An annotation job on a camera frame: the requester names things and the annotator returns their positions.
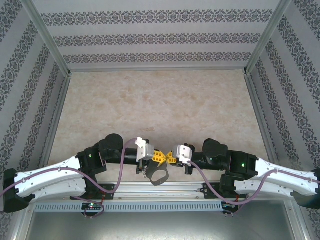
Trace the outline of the grey carabiner keyring organizer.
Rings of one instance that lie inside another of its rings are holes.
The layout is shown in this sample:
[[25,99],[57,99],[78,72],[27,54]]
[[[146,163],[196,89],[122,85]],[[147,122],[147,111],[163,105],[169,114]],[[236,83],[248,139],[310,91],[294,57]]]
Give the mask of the grey carabiner keyring organizer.
[[[154,174],[158,171],[164,171],[165,176],[161,177],[158,180],[152,180]],[[167,163],[165,162],[159,166],[157,162],[150,160],[145,170],[145,176],[150,180],[153,186],[160,186],[164,184],[169,179],[169,176],[170,176],[167,169]]]

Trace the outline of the grey metal sheet panel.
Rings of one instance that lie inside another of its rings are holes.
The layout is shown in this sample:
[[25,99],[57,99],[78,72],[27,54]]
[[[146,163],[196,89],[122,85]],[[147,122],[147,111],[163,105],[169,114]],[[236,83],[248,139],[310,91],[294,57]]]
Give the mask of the grey metal sheet panel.
[[35,206],[26,213],[16,240],[310,240],[296,207],[258,200],[234,214],[197,202],[190,211],[141,211],[135,202],[111,202],[87,219],[79,212]]

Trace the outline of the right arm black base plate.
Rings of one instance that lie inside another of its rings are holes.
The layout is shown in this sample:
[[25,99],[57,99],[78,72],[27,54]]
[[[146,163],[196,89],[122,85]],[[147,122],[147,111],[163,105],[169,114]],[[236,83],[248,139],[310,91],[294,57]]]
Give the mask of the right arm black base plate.
[[[237,200],[237,199],[246,199],[248,194],[238,194],[235,191],[221,191],[219,182],[211,182],[211,187],[225,199]],[[202,188],[199,190],[203,193],[205,199],[218,199],[218,197],[211,191],[208,185],[204,182]]]

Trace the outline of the aluminium mounting rail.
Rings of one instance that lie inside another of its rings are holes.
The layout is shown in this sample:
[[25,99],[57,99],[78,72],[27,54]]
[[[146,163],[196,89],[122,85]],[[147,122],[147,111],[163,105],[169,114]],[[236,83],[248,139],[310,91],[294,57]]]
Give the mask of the aluminium mounting rail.
[[[148,182],[125,182],[120,185],[115,193],[104,193],[105,199],[192,199],[204,198],[204,194],[200,192],[202,182],[166,182],[160,186],[153,186]],[[56,186],[52,185],[38,190],[36,200],[62,200],[68,197],[76,196],[80,193],[78,189],[79,184],[59,183]],[[260,190],[257,198],[276,198],[276,199],[292,199],[291,193],[293,191],[289,188],[274,185],[266,182]]]

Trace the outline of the aluminium table side rail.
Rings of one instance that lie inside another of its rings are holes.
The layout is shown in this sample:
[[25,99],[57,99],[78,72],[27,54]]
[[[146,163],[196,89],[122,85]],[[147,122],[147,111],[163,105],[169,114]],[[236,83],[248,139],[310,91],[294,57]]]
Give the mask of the aluminium table side rail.
[[266,150],[266,154],[268,157],[269,162],[271,162],[272,164],[275,165],[280,165],[273,142],[272,142],[272,138],[271,135],[269,133],[269,129],[267,126],[267,122],[263,113],[263,109],[261,107],[256,89],[254,87],[252,78],[250,75],[244,73],[244,80],[247,86],[247,90],[250,96],[250,100],[252,102],[252,106],[253,106],[253,110],[256,116],[256,120],[258,123],[258,127],[261,133],[261,137],[263,140],[263,144],[264,144],[264,148]]
[[44,141],[44,147],[42,149],[42,152],[40,154],[40,158],[38,161],[37,168],[44,168],[48,165],[48,162],[50,160],[50,155],[53,149],[55,137],[57,134],[60,118],[62,115],[62,111],[64,108],[66,96],[68,93],[68,89],[70,86],[70,81],[72,78],[72,73],[70,72],[68,76],[65,77],[63,84],[61,86],[61,89],[59,91],[59,96],[57,99],[57,102],[55,104],[54,112],[50,120],[49,129],[47,132],[47,136],[45,137]]

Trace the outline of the aluminium frame crossbeam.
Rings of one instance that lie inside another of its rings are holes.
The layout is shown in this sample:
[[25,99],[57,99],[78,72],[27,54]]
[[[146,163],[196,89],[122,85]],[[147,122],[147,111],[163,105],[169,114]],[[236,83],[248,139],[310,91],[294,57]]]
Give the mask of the aluminium frame crossbeam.
[[118,67],[118,68],[81,68],[71,69],[70,73],[98,73],[98,72],[152,72],[152,71],[231,71],[241,70],[246,72],[245,67]]

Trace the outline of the aluminium frame post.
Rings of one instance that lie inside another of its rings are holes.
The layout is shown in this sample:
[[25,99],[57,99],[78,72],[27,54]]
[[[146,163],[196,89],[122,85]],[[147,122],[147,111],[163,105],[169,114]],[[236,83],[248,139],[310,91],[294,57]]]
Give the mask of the aluminium frame post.
[[70,75],[70,69],[63,58],[63,55],[59,51],[59,48],[50,34],[48,27],[46,26],[42,16],[40,15],[39,11],[37,10],[33,0],[20,0],[21,4],[25,8],[28,16],[32,20],[33,24],[37,28],[38,33],[40,34],[42,40],[48,47],[50,53],[52,54],[55,62],[58,64],[60,70],[64,74],[64,76]]
[[248,75],[252,72],[253,68],[256,65],[256,62],[259,60],[263,50],[265,49],[267,43],[269,42],[271,36],[273,35],[277,25],[279,24],[281,18],[286,12],[288,6],[292,0],[279,0],[277,7],[275,8],[264,32],[261,35],[255,49],[253,50],[247,65],[244,67],[244,73]]

